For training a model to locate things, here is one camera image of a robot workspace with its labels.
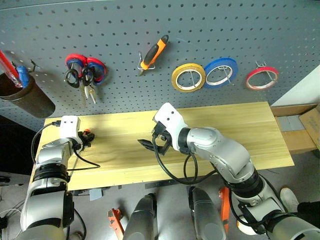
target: tape roll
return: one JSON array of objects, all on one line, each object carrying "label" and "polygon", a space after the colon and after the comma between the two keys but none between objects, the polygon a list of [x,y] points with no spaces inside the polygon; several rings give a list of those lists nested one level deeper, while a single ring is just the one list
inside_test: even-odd
[{"label": "tape roll", "polygon": [[[197,74],[199,74],[200,78],[198,80],[197,83],[195,83],[193,86],[181,86],[178,83],[178,78],[181,76],[181,74],[186,73],[186,72],[195,72]],[[171,77],[171,82],[172,82],[172,86],[177,89],[180,92],[183,93],[190,93],[190,92],[194,92],[200,88],[202,88],[202,86],[205,84],[206,81],[206,73],[204,68],[196,63],[187,63],[187,64],[183,64],[181,66],[178,66],[172,73],[172,77]]]},{"label": "tape roll", "polygon": [[[229,69],[229,73],[227,73],[228,77],[225,76],[225,78],[218,80],[218,81],[215,81],[215,82],[208,81],[209,75],[214,70],[216,70],[218,68],[223,68],[223,67]],[[210,62],[207,66],[204,67],[204,71],[206,74],[204,87],[208,88],[208,89],[216,89],[216,88],[220,88],[226,84],[229,84],[229,81],[232,81],[236,78],[237,73],[238,73],[238,65],[234,59],[232,59],[230,57],[224,57],[224,58],[219,58],[217,60]]]},{"label": "tape roll", "polygon": [[[267,72],[268,74],[271,73],[271,74],[274,74],[274,79],[271,78],[271,76],[269,75],[269,77],[271,78],[271,81],[265,85],[262,85],[262,86],[254,86],[254,85],[251,85],[249,83],[250,79],[256,75],[256,74],[259,74],[259,73],[263,73],[263,72]],[[245,79],[245,85],[248,89],[251,89],[251,90],[254,90],[254,91],[262,91],[262,90],[265,90],[265,89],[268,89],[268,88],[271,88],[273,85],[276,84],[276,82],[278,81],[278,76],[279,76],[279,72],[277,69],[275,69],[274,67],[271,67],[271,66],[263,66],[263,67],[259,67],[255,70],[253,70],[252,72],[250,72],[247,76],[246,76],[246,79]]]}]

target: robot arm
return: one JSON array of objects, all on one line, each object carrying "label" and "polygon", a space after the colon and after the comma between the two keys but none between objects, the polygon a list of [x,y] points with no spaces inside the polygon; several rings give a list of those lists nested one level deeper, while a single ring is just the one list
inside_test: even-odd
[{"label": "robot arm", "polygon": [[258,174],[249,152],[240,143],[224,137],[213,127],[188,128],[183,117],[168,102],[155,114],[154,121],[157,123],[154,130],[157,131],[159,125],[165,128],[176,151],[191,151],[212,163],[256,233],[267,232],[272,240],[320,238],[318,228],[298,217],[284,214],[286,211],[281,201],[269,182]]},{"label": "robot arm", "polygon": [[63,229],[74,220],[74,203],[68,191],[68,160],[84,143],[78,136],[77,116],[63,116],[60,139],[42,146],[23,205],[18,240],[64,240]]}]

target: floor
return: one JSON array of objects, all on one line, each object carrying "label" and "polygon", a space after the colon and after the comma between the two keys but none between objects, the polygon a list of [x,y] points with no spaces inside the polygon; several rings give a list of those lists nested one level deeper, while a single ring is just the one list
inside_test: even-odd
[{"label": "floor", "polygon": [[[295,166],[260,170],[277,190],[283,186],[290,187],[300,202],[320,201],[320,166],[319,157],[312,152],[292,156]],[[221,201],[218,190],[223,186],[221,179],[214,175],[198,184],[212,198],[217,208]],[[2,188],[0,211],[13,207],[24,199],[26,185],[6,186]],[[176,184],[158,188],[145,189],[145,183],[113,186],[103,191],[103,197],[94,201],[88,195],[75,196],[74,206],[81,214],[87,227],[87,240],[116,240],[113,229],[109,227],[107,212],[111,208],[120,208],[123,214],[123,227],[127,225],[128,216],[145,194],[156,193],[157,223],[159,240],[195,240],[195,231],[190,215],[188,194],[185,185]],[[265,235],[247,236],[236,227],[235,218],[230,215],[229,240],[267,240]],[[19,214],[9,219],[8,228],[3,232],[3,240],[13,240],[20,231]],[[77,217],[71,225],[71,232],[82,231]]]}]

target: orange tool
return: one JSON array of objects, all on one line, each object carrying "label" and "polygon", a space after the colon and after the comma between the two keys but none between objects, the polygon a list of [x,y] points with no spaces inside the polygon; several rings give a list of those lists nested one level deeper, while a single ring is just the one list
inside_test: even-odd
[{"label": "orange tool", "polygon": [[228,233],[230,213],[229,188],[227,188],[226,186],[221,188],[219,190],[219,196],[221,198],[221,219],[224,225],[225,232]]},{"label": "orange tool", "polygon": [[118,240],[122,240],[124,238],[124,228],[121,225],[121,212],[120,209],[114,209],[108,211],[108,219],[110,221],[110,228],[113,228]]},{"label": "orange tool", "polygon": [[157,44],[153,45],[150,48],[150,50],[145,55],[144,59],[142,61],[140,59],[141,62],[139,62],[139,65],[138,65],[139,76],[141,76],[145,70],[154,69],[154,67],[150,68],[150,65],[155,63],[158,56],[165,49],[165,47],[167,46],[168,39],[169,39],[169,36],[164,35],[162,38],[160,38]]}]

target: gray pegboard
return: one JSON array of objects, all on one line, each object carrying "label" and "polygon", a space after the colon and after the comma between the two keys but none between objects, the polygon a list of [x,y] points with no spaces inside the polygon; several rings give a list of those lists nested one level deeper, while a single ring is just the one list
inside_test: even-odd
[{"label": "gray pegboard", "polygon": [[[320,2],[310,0],[205,1],[2,1],[0,48],[16,63],[40,68],[33,76],[56,105],[53,117],[157,110],[279,99],[320,63]],[[156,69],[137,76],[143,55],[164,35],[169,44]],[[82,107],[78,90],[63,82],[65,57],[80,53],[102,60],[110,74],[96,87],[97,104]],[[185,63],[207,65],[231,57],[239,73],[230,84],[191,93],[176,91],[173,70]],[[255,61],[279,70],[265,91],[244,86]],[[31,129],[36,119],[11,103],[0,114]]]}]

